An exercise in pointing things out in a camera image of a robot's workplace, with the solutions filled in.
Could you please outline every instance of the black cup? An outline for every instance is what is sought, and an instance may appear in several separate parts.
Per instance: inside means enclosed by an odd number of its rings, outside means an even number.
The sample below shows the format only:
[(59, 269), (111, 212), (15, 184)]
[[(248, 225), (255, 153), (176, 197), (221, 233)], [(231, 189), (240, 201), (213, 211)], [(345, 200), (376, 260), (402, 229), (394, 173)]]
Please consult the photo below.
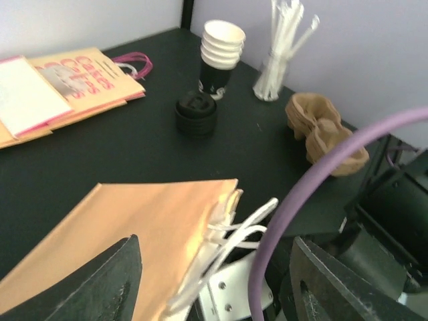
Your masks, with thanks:
[(220, 100), (226, 92), (232, 71), (214, 68), (201, 59), (201, 73), (199, 74), (199, 91), (211, 95), (214, 100)]

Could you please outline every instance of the white cup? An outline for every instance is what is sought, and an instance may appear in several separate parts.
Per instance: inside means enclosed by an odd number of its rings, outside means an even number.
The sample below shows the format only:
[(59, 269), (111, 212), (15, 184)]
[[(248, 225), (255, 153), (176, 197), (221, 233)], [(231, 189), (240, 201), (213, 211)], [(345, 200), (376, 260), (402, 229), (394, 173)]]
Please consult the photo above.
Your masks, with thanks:
[(209, 43), (206, 39), (202, 39), (201, 46), (204, 47), (207, 51), (212, 52), (216, 55), (224, 56), (235, 56), (242, 54), (242, 47), (232, 47), (232, 48), (222, 48)]
[(245, 32), (237, 25), (223, 20), (210, 20), (204, 25), (205, 37), (222, 45), (242, 45), (245, 41)]
[(210, 53), (201, 52), (202, 60), (209, 66), (219, 70), (232, 70), (236, 67), (240, 57), (237, 58), (219, 58)]
[(230, 51), (220, 51), (220, 50), (214, 50), (214, 49), (209, 49), (207, 47), (205, 47), (204, 44), (201, 45), (201, 52), (203, 52), (206, 55), (212, 55), (216, 58), (227, 58), (227, 59), (235, 59), (235, 58), (239, 58), (241, 57), (242, 51), (237, 51), (237, 52), (230, 52)]

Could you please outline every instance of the black tabletop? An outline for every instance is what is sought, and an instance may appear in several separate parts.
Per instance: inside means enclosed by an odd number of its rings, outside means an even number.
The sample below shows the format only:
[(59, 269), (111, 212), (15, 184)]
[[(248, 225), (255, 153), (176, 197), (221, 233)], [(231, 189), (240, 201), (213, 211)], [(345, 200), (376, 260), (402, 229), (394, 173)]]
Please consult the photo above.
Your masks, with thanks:
[[(290, 90), (277, 102), (260, 102), (251, 89), (257, 72), (239, 63), (218, 103), (214, 135), (198, 140), (177, 132), (175, 102), (197, 89), (199, 46), (200, 38), (175, 29), (108, 50), (110, 57), (130, 51), (150, 57), (145, 98), (0, 150), (0, 279), (99, 182), (238, 178), (244, 190), (238, 221), (270, 197), (285, 197), (310, 167), (304, 142), (286, 128)], [(336, 231), (365, 174), (328, 179), (286, 234)]]

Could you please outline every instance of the gray wall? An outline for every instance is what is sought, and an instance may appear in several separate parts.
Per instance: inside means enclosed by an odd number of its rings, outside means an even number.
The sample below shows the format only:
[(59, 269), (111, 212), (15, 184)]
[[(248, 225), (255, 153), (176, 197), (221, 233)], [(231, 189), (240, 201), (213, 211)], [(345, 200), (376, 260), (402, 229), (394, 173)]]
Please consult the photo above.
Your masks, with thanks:
[(182, 0), (2, 0), (0, 59), (112, 47), (177, 27)]
[[(286, 86), (330, 97), (343, 119), (364, 126), (398, 110), (428, 104), (428, 1), (301, 0), (318, 31), (290, 66)], [(196, 0), (192, 31), (224, 19), (247, 33), (243, 61), (258, 68), (269, 47), (270, 0)], [(395, 132), (428, 146), (428, 123)]]

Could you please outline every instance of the white paper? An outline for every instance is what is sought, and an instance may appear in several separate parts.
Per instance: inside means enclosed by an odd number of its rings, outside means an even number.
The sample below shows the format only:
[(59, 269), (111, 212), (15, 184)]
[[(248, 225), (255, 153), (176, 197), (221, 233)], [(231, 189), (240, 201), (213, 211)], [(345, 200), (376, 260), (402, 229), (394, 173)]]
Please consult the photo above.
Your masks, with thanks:
[(0, 121), (14, 137), (71, 111), (24, 57), (0, 62)]

